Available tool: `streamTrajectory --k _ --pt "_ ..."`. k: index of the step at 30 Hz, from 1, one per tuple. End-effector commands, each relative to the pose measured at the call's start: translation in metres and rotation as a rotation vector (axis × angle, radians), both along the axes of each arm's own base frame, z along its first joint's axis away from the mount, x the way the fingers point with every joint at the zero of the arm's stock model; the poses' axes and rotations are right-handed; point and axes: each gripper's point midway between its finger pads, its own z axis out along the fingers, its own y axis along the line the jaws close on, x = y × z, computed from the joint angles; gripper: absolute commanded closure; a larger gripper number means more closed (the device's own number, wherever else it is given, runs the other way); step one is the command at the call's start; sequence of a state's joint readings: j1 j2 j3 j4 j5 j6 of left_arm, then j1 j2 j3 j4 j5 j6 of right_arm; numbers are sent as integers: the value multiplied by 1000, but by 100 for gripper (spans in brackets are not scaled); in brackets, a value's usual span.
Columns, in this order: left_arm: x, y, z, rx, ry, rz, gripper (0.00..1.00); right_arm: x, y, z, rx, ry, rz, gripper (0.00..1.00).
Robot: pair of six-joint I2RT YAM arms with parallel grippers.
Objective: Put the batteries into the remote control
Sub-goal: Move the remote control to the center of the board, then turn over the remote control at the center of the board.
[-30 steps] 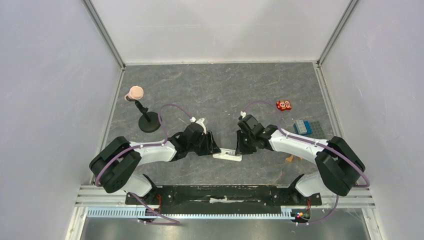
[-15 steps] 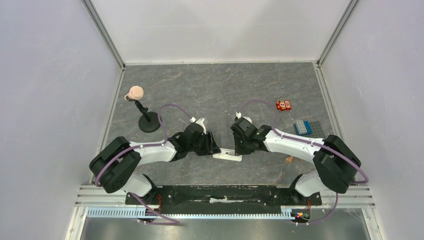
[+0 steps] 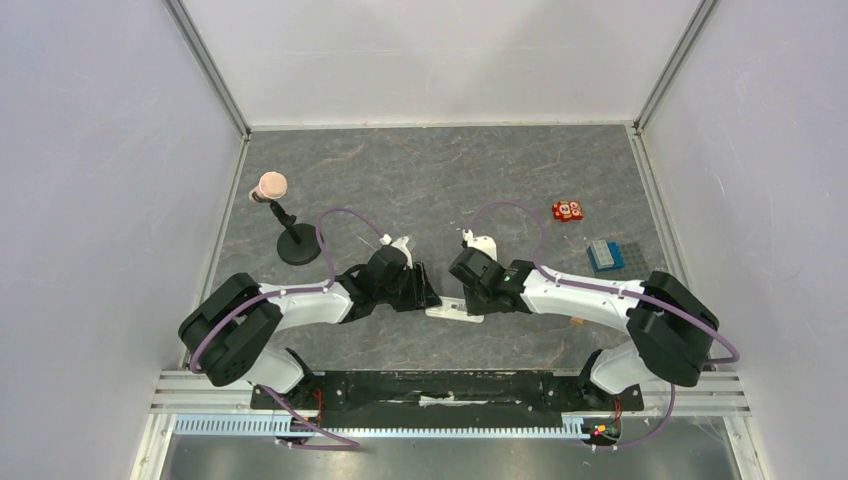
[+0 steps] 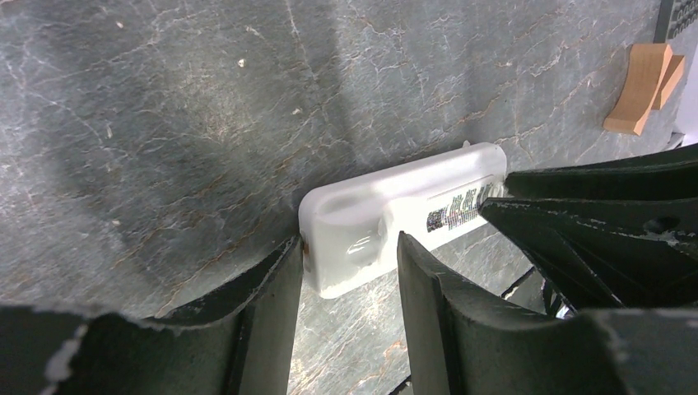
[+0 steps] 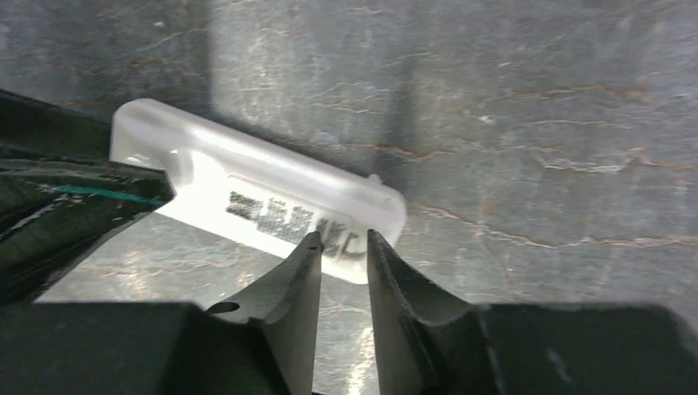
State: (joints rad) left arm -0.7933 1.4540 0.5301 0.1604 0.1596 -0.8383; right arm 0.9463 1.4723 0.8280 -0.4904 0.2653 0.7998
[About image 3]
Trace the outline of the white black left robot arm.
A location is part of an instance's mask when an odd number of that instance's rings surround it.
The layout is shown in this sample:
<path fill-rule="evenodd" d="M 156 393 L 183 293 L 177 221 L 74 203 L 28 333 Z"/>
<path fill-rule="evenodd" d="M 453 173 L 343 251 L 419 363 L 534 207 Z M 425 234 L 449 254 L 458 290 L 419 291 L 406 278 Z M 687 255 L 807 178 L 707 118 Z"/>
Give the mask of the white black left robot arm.
<path fill-rule="evenodd" d="M 265 284 L 247 273 L 234 274 L 182 322 L 178 336 L 190 354 L 189 370 L 212 385 L 245 380 L 272 389 L 296 409 L 311 401 L 314 383 L 295 353 L 270 347 L 277 332 L 350 323 L 380 305 L 403 313 L 441 303 L 422 263 L 398 247 L 383 246 L 329 286 Z"/>

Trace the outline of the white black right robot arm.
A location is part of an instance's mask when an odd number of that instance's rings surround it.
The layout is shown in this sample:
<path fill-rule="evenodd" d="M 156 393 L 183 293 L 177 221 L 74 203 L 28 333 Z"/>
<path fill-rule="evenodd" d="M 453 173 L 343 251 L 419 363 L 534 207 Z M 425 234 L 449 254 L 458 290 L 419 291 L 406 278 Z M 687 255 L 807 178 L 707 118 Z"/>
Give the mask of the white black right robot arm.
<path fill-rule="evenodd" d="M 464 248 L 449 267 L 463 286 L 468 311 L 556 314 L 615 329 L 627 340 L 593 353 L 577 382 L 580 400 L 602 408 L 626 388 L 662 380 L 694 387 L 708 362 L 719 322 L 671 274 L 646 280 L 581 277 L 515 260 L 504 267 L 487 253 Z"/>

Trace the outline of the white remote control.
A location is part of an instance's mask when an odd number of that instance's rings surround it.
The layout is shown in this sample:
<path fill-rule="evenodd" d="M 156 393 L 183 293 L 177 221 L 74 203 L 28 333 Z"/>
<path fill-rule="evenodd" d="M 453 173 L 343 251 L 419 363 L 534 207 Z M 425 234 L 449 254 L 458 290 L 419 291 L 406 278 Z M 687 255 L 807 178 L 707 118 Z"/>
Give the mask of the white remote control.
<path fill-rule="evenodd" d="M 425 314 L 428 317 L 469 322 L 475 324 L 482 323 L 485 319 L 484 315 L 472 315 L 469 312 L 467 303 L 464 299 L 453 297 L 441 297 L 440 300 L 440 305 L 428 307 L 425 309 Z"/>

